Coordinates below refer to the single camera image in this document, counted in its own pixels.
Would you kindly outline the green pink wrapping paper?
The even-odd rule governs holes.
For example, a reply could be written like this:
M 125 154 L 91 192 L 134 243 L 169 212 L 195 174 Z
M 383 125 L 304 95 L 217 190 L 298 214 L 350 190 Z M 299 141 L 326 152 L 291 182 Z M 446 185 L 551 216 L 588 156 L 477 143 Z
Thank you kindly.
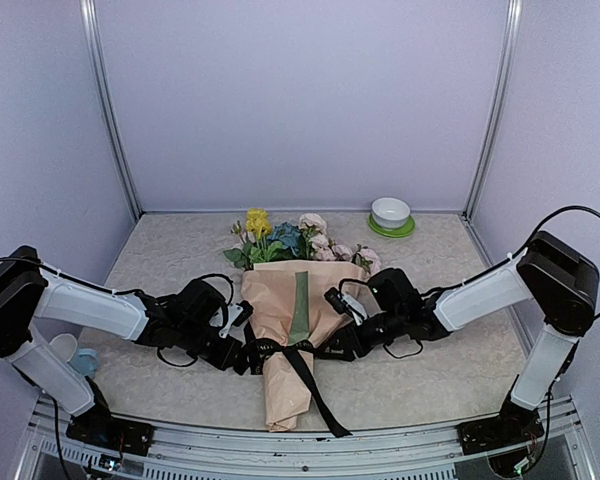
M 345 278 L 344 292 L 358 296 L 366 272 L 353 263 L 288 260 L 261 263 L 243 275 L 242 297 L 253 309 L 249 321 L 256 338 L 270 338 L 282 346 L 308 340 L 316 349 L 345 323 L 324 294 Z M 302 352 L 314 376 L 315 354 Z M 315 403 L 281 353 L 269 357 L 262 369 L 265 424 L 271 432 L 285 432 Z

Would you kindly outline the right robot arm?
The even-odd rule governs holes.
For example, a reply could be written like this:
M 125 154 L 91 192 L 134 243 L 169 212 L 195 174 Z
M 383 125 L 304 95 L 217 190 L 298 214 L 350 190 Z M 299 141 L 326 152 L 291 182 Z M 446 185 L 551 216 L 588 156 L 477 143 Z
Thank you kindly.
M 421 293 L 403 270 L 380 271 L 364 283 L 380 309 L 372 316 L 345 293 L 342 280 L 324 297 L 351 321 L 320 350 L 353 361 L 403 336 L 433 342 L 501 310 L 533 310 L 542 316 L 541 328 L 508 393 L 511 406 L 491 423 L 492 436 L 511 444 L 529 429 L 529 412 L 539 407 L 593 326 L 599 282 L 599 269 L 589 258 L 541 230 L 520 251 L 457 286 Z

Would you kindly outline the pink rose stem bunch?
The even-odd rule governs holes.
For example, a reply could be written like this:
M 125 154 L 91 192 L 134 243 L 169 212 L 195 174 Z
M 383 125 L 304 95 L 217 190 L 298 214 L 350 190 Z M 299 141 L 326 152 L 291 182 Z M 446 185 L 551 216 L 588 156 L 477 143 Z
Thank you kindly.
M 368 276 L 381 270 L 382 264 L 378 254 L 369 247 L 358 244 L 356 248 L 335 242 L 324 234 L 316 234 L 309 238 L 311 258 L 325 262 L 348 262 L 362 268 Z

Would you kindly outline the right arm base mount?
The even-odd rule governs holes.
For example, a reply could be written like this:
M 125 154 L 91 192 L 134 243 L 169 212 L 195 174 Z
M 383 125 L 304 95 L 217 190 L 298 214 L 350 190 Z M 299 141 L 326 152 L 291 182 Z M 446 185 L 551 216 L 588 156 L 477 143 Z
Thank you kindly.
M 536 411 L 499 413 L 492 417 L 460 423 L 456 429 L 464 455 L 516 445 L 545 434 Z

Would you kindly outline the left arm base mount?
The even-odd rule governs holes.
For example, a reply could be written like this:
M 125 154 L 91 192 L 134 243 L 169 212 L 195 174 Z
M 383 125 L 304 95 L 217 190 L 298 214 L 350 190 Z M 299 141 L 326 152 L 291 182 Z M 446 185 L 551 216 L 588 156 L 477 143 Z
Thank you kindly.
M 66 436 L 119 453 L 146 456 L 154 431 L 151 424 L 144 422 L 84 414 L 70 420 Z

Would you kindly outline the yellow fake flower stem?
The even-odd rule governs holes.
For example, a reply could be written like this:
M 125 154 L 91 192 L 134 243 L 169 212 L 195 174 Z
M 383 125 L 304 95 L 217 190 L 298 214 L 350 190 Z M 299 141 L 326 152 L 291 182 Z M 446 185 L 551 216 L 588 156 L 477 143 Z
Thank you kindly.
M 223 255 L 235 268 L 247 271 L 256 264 L 283 259 L 286 247 L 280 240 L 271 239 L 274 228 L 268 212 L 263 209 L 249 209 L 246 220 L 236 221 L 230 233 L 239 239 L 240 244 L 224 250 Z

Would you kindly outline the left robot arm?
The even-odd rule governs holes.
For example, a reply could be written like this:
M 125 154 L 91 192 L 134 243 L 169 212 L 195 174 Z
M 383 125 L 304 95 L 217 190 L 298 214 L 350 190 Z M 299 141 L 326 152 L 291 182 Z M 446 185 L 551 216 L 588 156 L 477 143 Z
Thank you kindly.
M 176 348 L 192 361 L 226 370 L 242 346 L 230 332 L 253 308 L 223 295 L 211 278 L 202 275 L 159 297 L 141 289 L 115 290 L 64 273 L 23 245 L 0 257 L 0 359 L 50 396 L 95 442 L 113 443 L 120 424 L 99 387 L 62 360 L 38 327 L 96 330 L 157 352 Z

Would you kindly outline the blue fake flower stem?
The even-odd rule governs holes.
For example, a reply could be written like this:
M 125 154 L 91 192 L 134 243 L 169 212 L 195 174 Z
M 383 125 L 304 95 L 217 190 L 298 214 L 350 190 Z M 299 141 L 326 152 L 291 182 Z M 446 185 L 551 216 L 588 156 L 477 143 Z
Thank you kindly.
M 301 229 L 289 222 L 277 225 L 268 237 L 269 244 L 280 246 L 277 259 L 306 260 L 308 258 L 307 241 Z

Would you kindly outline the black printed ribbon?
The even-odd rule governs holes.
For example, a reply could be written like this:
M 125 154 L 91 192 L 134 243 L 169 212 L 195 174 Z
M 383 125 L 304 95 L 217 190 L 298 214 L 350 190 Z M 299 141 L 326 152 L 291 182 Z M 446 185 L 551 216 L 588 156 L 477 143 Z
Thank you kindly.
M 289 362 L 292 369 L 298 375 L 304 386 L 309 390 L 314 399 L 318 411 L 328 427 L 330 433 L 336 438 L 352 436 L 352 433 L 342 426 L 334 417 L 329 407 L 323 400 L 319 388 L 314 379 L 313 373 L 301 353 L 308 352 L 314 354 L 316 349 L 308 340 L 301 340 L 291 346 L 282 346 L 270 338 L 256 338 L 250 323 L 247 323 L 243 329 L 245 344 L 233 365 L 233 370 L 238 375 L 243 375 L 247 369 L 252 375 L 262 373 L 264 362 L 275 353 L 281 353 Z

